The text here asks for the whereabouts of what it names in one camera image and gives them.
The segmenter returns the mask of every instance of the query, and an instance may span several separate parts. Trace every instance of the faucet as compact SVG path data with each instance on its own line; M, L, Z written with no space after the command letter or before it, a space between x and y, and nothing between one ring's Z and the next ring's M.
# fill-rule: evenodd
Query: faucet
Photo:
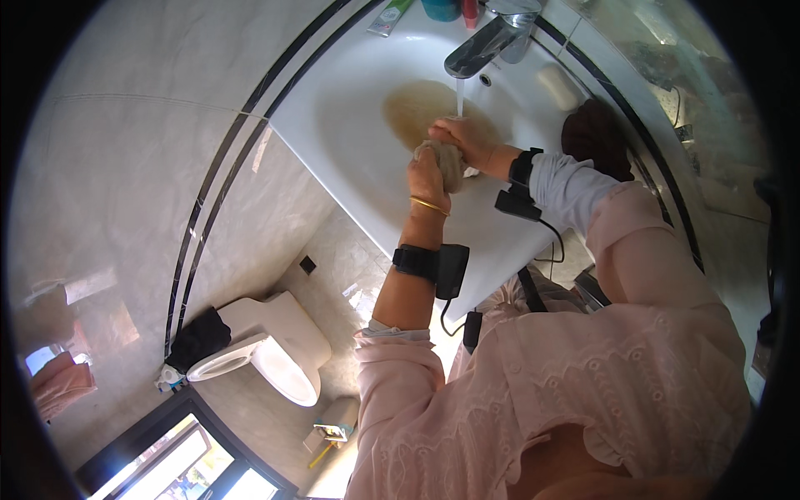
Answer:
M501 57L511 64L522 60L534 21L542 12L542 6L536 0L489 0L485 5L497 17L445 58L445 71L453 78L475 76L512 44L518 48L518 54Z

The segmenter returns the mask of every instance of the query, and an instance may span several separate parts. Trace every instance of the bangle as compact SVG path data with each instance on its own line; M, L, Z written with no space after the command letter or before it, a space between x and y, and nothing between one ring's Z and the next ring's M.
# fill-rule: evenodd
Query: bangle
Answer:
M450 216L450 212L445 212L444 209L434 205L433 203L428 203L423 199L417 198L416 196L409 196L408 199L411 200L412 202L416 202L416 203L419 203L420 205L424 205L424 206L427 206L428 208L432 208L432 209L436 210L437 212L441 212L441 213L443 213L445 215L445 217L449 217Z

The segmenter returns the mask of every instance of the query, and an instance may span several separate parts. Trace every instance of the window frame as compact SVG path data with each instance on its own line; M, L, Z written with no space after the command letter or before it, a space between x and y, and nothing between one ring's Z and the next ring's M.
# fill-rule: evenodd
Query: window frame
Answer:
M193 414L206 432L234 458L209 487L215 498L222 498L248 469L255 470L278 488L273 496L275 500L288 500L296 495L298 488L248 448L192 386L181 388L90 458L75 472L76 481L84 491L93 494L188 414Z

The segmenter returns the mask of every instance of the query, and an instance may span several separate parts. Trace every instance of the sink basin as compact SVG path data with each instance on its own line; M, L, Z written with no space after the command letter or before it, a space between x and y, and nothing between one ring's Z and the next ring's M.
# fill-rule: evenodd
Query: sink basin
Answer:
M455 88L445 73L445 57L467 40L462 19L428 19L415 2L388 38L365 32L377 15L369 13L309 69L289 93L270 124L311 173L389 257L409 211L406 165L411 153L384 122L381 106L404 82L435 80ZM490 16L484 16L478 28ZM465 97L480 107L504 140L522 149L561 151L567 113L556 107L536 73L554 58L531 45L516 65L500 58L465 82ZM516 274L554 239L544 226L494 208L504 182L479 175L454 194L444 229L446 243L470 248L461 294L447 312L463 316ZM548 220L545 211L543 218Z

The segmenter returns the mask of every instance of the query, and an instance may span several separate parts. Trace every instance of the window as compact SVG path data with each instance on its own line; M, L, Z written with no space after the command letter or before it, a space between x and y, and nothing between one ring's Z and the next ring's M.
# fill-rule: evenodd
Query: window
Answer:
M184 387L77 472L90 500L292 498L297 488Z

